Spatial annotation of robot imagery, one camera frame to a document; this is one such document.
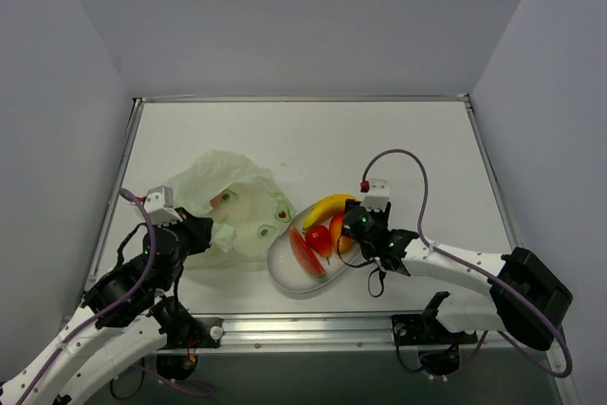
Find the yellow fake banana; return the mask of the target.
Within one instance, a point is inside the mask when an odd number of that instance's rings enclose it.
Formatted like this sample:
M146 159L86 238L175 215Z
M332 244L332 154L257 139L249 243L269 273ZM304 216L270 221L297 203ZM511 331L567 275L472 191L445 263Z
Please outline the yellow fake banana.
M335 193L318 201L305 216L303 231L316 228L338 213L343 213L348 201L358 201L358 199L351 194Z

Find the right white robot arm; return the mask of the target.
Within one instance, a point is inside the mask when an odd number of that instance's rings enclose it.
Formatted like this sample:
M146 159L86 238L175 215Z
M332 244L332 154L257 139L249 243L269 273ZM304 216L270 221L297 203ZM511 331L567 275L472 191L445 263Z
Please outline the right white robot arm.
M341 233L360 247L366 263L383 272L429 277L461 286L489 299L492 313L473 313L469 304L449 305L447 297L430 306L421 329L432 341L463 331L503 331L523 345L546 351L566 315L573 294L532 251L508 254L458 249L425 240L415 231L389 229L390 210L371 211L348 200Z

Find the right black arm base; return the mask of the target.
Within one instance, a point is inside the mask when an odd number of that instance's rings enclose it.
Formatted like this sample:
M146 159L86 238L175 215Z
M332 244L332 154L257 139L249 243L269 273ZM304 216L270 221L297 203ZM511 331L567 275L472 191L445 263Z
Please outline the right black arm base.
M395 356L407 373L424 373L430 380L447 381L478 355L485 333L478 337L475 332L450 332L437 319L439 305L449 296L447 291L437 292L421 312L391 317ZM401 347L418 348L417 366L406 364Z

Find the red watermelon slice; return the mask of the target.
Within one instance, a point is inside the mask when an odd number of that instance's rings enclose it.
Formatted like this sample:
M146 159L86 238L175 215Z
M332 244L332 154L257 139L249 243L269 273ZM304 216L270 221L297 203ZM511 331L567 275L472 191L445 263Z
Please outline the red watermelon slice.
M312 278L323 277L325 269L315 253L305 242L300 232L294 226L289 228L288 237L294 257L305 273Z

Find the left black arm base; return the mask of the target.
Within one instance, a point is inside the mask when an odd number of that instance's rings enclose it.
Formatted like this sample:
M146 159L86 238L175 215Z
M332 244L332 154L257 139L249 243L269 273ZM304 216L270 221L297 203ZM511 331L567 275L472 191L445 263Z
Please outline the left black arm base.
M163 349L181 349L181 355L157 355L156 371L165 378L185 380L196 369L198 348L216 349L224 334L223 320L219 318L181 317L161 326L161 335L167 338Z

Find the pink fake peach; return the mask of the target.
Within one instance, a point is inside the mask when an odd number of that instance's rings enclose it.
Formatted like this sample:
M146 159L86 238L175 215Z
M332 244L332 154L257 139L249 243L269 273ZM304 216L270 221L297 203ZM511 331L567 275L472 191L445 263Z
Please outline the pink fake peach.
M221 193L210 200L210 204L213 208L219 206L222 202L230 199L230 195L228 193Z

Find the orange fake mango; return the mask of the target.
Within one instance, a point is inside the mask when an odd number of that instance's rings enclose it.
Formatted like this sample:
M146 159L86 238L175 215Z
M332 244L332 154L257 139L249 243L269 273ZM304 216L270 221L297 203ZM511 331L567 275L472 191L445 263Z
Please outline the orange fake mango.
M353 241L341 232L343 227L343 216L343 212L338 213L329 223L332 248L335 252L339 252L340 254L348 253L353 247Z

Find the red fake pear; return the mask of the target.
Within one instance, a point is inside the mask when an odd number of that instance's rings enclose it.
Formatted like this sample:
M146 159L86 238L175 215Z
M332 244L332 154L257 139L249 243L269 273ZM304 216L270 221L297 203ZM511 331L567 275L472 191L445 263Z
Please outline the red fake pear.
M311 228L305 233L304 238L306 243L324 258L327 264L330 264L329 258L333 253L333 249L329 229L324 225Z

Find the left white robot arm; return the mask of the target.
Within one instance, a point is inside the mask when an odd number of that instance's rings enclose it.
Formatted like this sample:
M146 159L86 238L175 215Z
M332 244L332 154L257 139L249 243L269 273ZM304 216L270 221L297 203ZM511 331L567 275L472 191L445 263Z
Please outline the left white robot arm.
M162 347L184 347L202 330L175 297L160 298L183 271L185 260L211 246L213 221L177 210L177 220L156 226L146 217L142 253L118 264L83 296L66 329L23 372L1 386L3 404L50 404L86 362L125 336L134 320L152 322Z

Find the pale green plastic bag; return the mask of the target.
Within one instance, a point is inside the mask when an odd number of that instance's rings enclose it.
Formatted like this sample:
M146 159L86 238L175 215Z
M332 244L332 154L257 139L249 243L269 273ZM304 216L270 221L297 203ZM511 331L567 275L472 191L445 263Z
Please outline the pale green plastic bag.
M213 220L212 246L187 260L191 269L256 268L296 215L272 172L233 152L208 151L164 185L177 207ZM221 193L230 199L213 208Z

